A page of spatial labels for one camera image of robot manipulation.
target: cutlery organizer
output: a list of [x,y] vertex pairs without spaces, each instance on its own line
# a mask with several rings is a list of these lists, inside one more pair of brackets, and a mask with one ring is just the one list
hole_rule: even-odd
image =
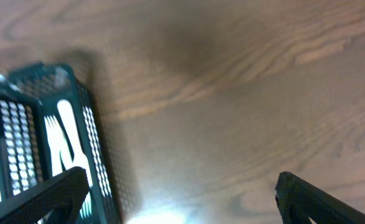
[[52,177],[52,160],[44,118],[53,116],[65,135],[71,157],[72,144],[57,103],[67,100],[73,108],[81,148],[87,157],[93,185],[91,213],[77,223],[119,223],[90,92],[66,64],[38,63],[13,71],[0,82],[0,192],[9,198]]

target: wooden table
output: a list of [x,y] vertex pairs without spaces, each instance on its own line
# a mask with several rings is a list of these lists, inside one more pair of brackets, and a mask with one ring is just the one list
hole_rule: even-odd
[[89,65],[126,223],[281,223],[285,170],[365,213],[365,0],[0,0],[33,60]]

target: utensil handle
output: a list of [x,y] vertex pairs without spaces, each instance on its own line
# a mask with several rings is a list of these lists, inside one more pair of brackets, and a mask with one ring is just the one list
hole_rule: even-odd
[[60,100],[57,106],[75,156],[83,154],[72,105],[68,100]]

